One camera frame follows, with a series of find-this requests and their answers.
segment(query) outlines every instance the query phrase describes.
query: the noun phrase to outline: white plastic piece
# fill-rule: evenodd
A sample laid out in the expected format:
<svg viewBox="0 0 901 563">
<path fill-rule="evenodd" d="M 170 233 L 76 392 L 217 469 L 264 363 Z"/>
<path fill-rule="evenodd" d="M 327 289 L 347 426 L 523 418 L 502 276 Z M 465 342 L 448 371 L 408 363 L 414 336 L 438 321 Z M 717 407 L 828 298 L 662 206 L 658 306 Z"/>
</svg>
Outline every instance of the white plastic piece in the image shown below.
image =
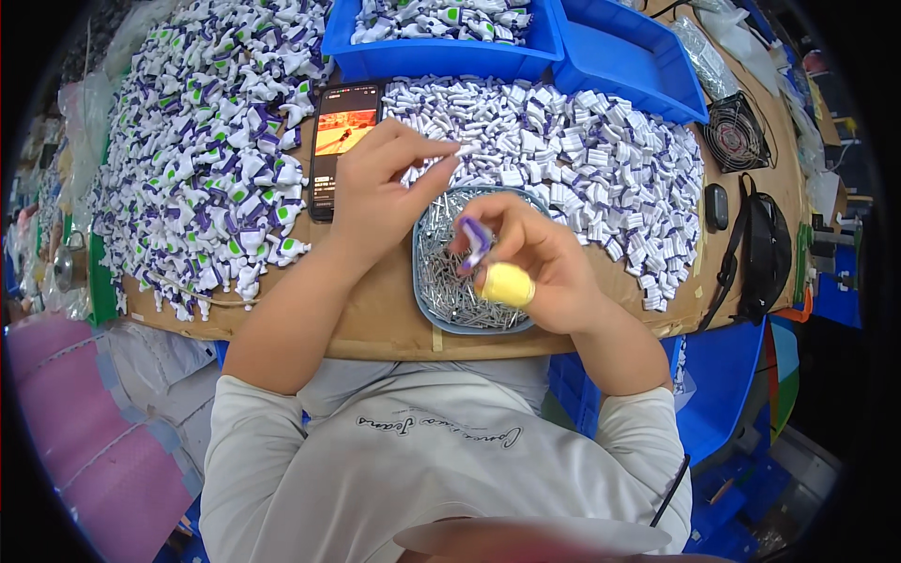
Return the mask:
<svg viewBox="0 0 901 563">
<path fill-rule="evenodd" d="M 153 290 L 158 311 L 169 301 L 182 321 L 209 318 L 209 302 L 191 293 L 229 292 L 241 275 L 235 290 L 256 295 L 266 272 L 260 256 L 273 246 L 266 235 L 290 230 L 305 207 L 307 179 L 282 151 L 299 144 L 296 126 L 314 110 L 312 85 L 324 85 L 334 68 L 318 49 L 319 2 L 188 3 L 132 57 L 112 110 L 107 164 L 89 195 L 123 313 L 125 274 Z M 251 27 L 256 36 L 241 31 Z M 270 104 L 277 99 L 278 114 Z M 275 136 L 281 123 L 287 140 Z"/>
</svg>

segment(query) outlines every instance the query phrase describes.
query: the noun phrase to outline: purple plastic piece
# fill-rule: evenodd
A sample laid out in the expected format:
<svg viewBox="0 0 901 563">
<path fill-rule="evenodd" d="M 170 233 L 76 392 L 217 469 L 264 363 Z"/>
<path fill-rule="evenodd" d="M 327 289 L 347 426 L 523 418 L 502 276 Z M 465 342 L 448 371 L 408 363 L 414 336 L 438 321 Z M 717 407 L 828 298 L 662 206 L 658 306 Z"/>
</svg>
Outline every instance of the purple plastic piece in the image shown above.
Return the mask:
<svg viewBox="0 0 901 563">
<path fill-rule="evenodd" d="M 469 239 L 469 256 L 463 260 L 463 269 L 469 271 L 475 268 L 491 250 L 491 229 L 472 217 L 466 215 L 460 217 L 460 229 Z"/>
</svg>

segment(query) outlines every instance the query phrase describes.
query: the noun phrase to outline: person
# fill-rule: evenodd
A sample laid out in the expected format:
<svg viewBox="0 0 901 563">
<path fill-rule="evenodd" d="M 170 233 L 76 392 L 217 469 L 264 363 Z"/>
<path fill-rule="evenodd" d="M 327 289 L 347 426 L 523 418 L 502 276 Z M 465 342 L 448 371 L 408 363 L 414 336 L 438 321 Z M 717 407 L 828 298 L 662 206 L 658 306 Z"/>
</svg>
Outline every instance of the person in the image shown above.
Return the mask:
<svg viewBox="0 0 901 563">
<path fill-rule="evenodd" d="M 648 524 L 676 482 L 684 452 L 663 348 L 598 288 L 573 233 L 516 195 L 475 198 L 463 214 L 498 235 L 490 259 L 535 280 L 535 323 L 572 338 L 605 397 L 594 440 L 539 416 L 547 357 L 323 358 L 350 291 L 447 189 L 459 147 L 386 120 L 339 159 L 330 233 L 225 358 L 201 500 L 213 563 L 413 560 L 394 534 L 452 518 Z M 440 160 L 409 190 L 398 183 L 427 159 Z M 461 234 L 451 244 L 467 247 Z M 657 526 L 672 536 L 660 553 L 682 550 L 690 514 L 685 475 Z"/>
</svg>

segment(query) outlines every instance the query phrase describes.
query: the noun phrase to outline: smartphone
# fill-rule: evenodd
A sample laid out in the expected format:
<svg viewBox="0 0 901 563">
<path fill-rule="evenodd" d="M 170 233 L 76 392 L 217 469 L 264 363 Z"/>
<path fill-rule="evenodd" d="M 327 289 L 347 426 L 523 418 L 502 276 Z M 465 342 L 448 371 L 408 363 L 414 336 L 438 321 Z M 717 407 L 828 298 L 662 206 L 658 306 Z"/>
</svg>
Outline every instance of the smartphone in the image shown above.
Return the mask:
<svg viewBox="0 0 901 563">
<path fill-rule="evenodd" d="M 310 158 L 310 217 L 330 222 L 335 207 L 338 157 L 366 136 L 382 117 L 382 86 L 344 84 L 325 90 L 316 109 Z"/>
</svg>

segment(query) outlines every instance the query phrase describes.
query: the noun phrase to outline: cardboard sheet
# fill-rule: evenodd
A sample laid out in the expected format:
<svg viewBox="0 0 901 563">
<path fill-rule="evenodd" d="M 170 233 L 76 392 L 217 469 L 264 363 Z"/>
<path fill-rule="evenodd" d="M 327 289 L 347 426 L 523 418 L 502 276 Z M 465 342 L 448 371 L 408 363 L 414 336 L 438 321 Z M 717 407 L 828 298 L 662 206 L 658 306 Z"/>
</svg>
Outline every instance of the cardboard sheet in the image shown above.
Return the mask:
<svg viewBox="0 0 901 563">
<path fill-rule="evenodd" d="M 654 9 L 660 9 L 663 5 L 663 2 L 652 0 L 646 13 L 653 13 Z M 690 9 L 683 7 L 678 13 L 694 19 Z M 666 23 L 666 18 L 667 16 L 662 16 L 661 22 Z M 770 194 L 785 215 L 792 233 L 792 248 L 794 248 L 798 223 L 809 221 L 809 217 L 806 202 L 802 197 L 804 182 L 796 157 L 795 136 L 788 110 L 781 99 L 773 98 L 757 80 L 742 69 L 740 64 L 722 49 L 719 51 L 735 75 L 746 85 L 769 122 L 769 128 L 764 123 L 761 123 L 761 127 L 766 130 L 770 151 L 774 156 L 778 152 L 778 165 L 775 169 L 753 170 L 751 175 L 756 180 L 758 189 Z M 304 164 L 305 169 L 309 164 L 312 121 L 307 119 L 303 123 L 303 145 L 292 151 L 292 154 Z M 721 174 L 713 155 L 701 140 L 700 131 L 694 125 L 692 129 L 702 146 L 706 163 L 706 182 L 720 184 L 729 196 L 731 225 L 738 214 L 741 201 L 739 174 Z M 703 222 L 703 209 L 699 211 Z M 309 215 L 303 213 L 298 217 L 291 236 L 300 241 L 312 242 L 315 247 L 316 242 L 321 240 L 328 230 L 328 225 L 313 224 Z M 731 229 L 716 234 L 705 232 L 697 261 L 692 268 L 692 276 L 679 287 L 676 299 L 669 302 L 665 313 L 642 310 L 642 292 L 636 279 L 623 271 L 622 261 L 614 264 L 596 245 L 586 247 L 586 253 L 602 290 L 662 338 L 697 328 L 714 297 L 717 288 L 716 274 L 730 232 Z M 408 235 L 406 240 L 369 271 L 353 290 L 326 352 L 328 357 L 391 360 L 499 359 L 555 354 L 574 349 L 568 336 L 550 334 L 538 327 L 503 336 L 459 336 L 434 330 L 419 313 L 414 300 L 410 239 Z M 260 277 L 258 297 L 265 296 L 283 275 L 282 268 L 270 267 L 269 273 Z M 729 316 L 736 313 L 741 280 L 742 270 L 739 268 L 733 290 L 726 297 L 710 328 L 731 322 Z M 194 338 L 230 340 L 249 314 L 243 307 L 226 308 L 214 305 L 209 322 L 201 322 L 199 318 L 194 322 L 179 322 L 167 304 L 164 305 L 163 313 L 157 313 L 153 293 L 138 292 L 138 284 L 134 279 L 127 277 L 124 286 L 128 294 L 129 314 L 134 320 Z M 791 294 L 794 286 L 793 271 L 774 309 L 792 305 Z M 235 293 L 223 294 L 221 291 L 215 298 L 239 299 Z M 297 295 L 296 299 L 303 302 L 313 299 L 313 296 Z"/>
</svg>

